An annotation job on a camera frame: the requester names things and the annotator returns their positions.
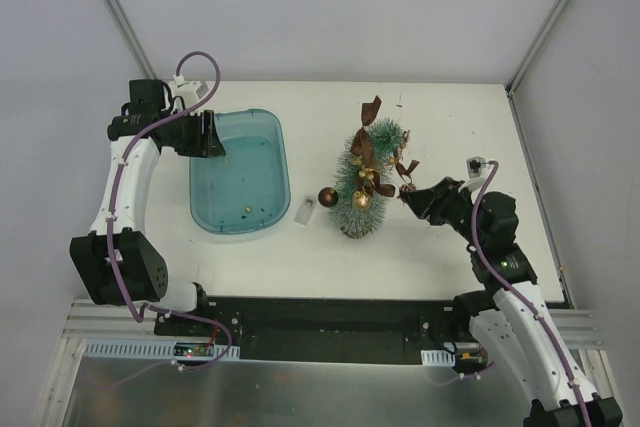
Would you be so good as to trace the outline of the teal transparent plastic bin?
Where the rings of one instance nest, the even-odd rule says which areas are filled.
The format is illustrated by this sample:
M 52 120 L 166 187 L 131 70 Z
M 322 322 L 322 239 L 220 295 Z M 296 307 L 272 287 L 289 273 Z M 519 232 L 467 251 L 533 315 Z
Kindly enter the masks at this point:
M 279 119 L 264 109 L 215 117 L 226 155 L 190 160 L 193 220 L 216 235 L 249 234 L 275 225 L 291 202 Z M 252 207 L 251 212 L 246 211 L 247 206 Z

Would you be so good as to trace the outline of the gold ball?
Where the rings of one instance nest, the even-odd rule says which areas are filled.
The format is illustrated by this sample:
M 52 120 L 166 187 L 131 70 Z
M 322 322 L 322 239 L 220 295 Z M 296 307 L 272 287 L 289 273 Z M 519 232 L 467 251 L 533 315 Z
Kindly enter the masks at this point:
M 358 190 L 354 192 L 352 196 L 352 207 L 354 209 L 364 212 L 369 210 L 371 205 L 372 196 L 368 192 L 364 190 Z

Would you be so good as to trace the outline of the gold berry sprig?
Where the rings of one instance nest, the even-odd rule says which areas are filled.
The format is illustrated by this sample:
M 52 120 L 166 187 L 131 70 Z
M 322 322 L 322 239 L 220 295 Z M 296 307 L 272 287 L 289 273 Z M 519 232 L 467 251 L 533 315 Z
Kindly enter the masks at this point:
M 365 127 L 361 127 L 354 135 L 349 152 L 352 155 L 352 164 L 361 168 L 365 176 L 375 171 L 376 166 L 385 169 L 394 168 L 396 173 L 402 178 L 412 182 L 412 174 L 420 165 L 418 160 L 413 159 L 408 165 L 402 163 L 404 151 L 410 140 L 410 131 L 402 132 L 400 144 L 395 150 L 383 153 L 379 159 L 376 158 L 374 143 Z

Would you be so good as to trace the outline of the small frosted green christmas tree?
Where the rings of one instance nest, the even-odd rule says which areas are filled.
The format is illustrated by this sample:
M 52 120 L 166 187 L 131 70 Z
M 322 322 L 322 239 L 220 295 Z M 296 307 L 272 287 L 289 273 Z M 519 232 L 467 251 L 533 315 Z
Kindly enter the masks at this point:
M 329 209 L 334 227 L 351 239 L 361 239 L 382 225 L 387 203 L 396 194 L 392 171 L 407 144 L 407 131 L 389 117 L 374 121 L 364 131 L 372 159 L 352 151 L 357 133 L 347 138 L 337 161 L 334 190 L 338 200 Z

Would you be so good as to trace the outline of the brown ribbon bow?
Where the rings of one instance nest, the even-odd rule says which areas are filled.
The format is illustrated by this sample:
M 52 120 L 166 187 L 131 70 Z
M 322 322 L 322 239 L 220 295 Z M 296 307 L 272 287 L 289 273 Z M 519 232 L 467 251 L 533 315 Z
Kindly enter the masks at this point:
M 397 121 L 377 119 L 381 106 L 382 100 L 379 96 L 375 96 L 370 102 L 364 102 L 361 106 L 360 128 L 365 127 L 369 132 L 374 143 L 377 159 L 379 159 L 383 153 L 389 153 L 395 150 L 400 144 L 402 132 L 405 131 Z M 399 197 L 399 187 L 409 183 L 407 179 L 402 179 L 394 168 L 385 169 L 384 167 L 376 166 L 373 173 L 365 176 L 365 172 L 363 172 L 360 167 L 356 165 L 353 166 L 357 168 L 355 174 L 355 191 L 364 190 L 368 192 L 372 196 L 372 201 L 375 195 L 385 198 Z

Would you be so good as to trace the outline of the brown matte ball ornament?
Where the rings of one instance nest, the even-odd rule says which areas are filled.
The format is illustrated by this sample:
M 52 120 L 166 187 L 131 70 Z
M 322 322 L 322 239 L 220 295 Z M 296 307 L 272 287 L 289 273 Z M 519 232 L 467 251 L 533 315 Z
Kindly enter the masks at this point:
M 326 208 L 332 208 L 339 201 L 339 194 L 333 187 L 324 187 L 318 193 L 318 203 Z

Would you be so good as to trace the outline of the frosted pine cone ornament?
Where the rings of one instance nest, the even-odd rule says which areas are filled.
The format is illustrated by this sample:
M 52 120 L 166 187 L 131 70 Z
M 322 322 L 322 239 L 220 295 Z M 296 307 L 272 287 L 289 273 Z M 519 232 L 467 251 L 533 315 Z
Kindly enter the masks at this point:
M 416 190 L 417 188 L 413 183 L 403 184 L 399 187 L 398 196 L 402 197 L 408 193 L 415 192 Z

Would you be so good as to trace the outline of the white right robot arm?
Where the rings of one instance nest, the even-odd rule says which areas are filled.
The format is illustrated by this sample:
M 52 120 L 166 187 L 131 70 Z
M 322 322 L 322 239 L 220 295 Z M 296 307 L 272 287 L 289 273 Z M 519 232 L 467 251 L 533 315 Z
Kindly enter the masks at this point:
M 400 199 L 417 218 L 447 225 L 467 242 L 479 291 L 454 299 L 452 334 L 476 340 L 519 395 L 526 426 L 619 426 L 622 410 L 603 396 L 561 338 L 537 276 L 516 242 L 513 197 L 482 189 L 473 197 L 446 177 L 428 189 L 403 189 Z

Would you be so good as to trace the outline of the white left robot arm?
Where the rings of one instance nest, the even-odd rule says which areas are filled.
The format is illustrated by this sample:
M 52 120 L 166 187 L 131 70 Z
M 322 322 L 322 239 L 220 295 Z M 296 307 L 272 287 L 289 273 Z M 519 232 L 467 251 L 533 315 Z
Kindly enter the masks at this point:
M 98 214 L 88 234 L 70 242 L 73 264 L 95 304 L 178 311 L 177 324 L 191 336 L 211 324 L 210 310 L 199 303 L 203 289 L 170 275 L 145 235 L 145 215 L 163 149 L 189 158 L 225 155 L 214 112 L 187 109 L 207 93 L 198 82 L 182 82 L 173 92 L 161 80 L 130 81 L 130 99 L 107 128 L 110 168 Z

